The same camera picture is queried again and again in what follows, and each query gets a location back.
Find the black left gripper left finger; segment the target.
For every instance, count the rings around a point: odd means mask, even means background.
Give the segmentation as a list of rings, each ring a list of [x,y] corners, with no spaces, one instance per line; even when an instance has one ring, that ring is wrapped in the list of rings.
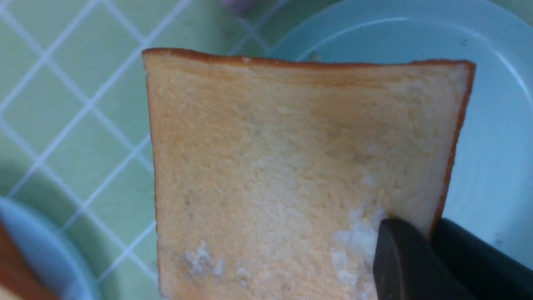
[[[380,222],[373,276],[379,300],[475,299],[418,229],[403,220]]]

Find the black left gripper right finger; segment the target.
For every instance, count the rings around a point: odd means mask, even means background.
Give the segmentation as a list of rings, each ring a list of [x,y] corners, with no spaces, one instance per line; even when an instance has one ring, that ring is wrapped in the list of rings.
[[[432,248],[478,300],[531,300],[533,272],[451,220],[438,220]]]

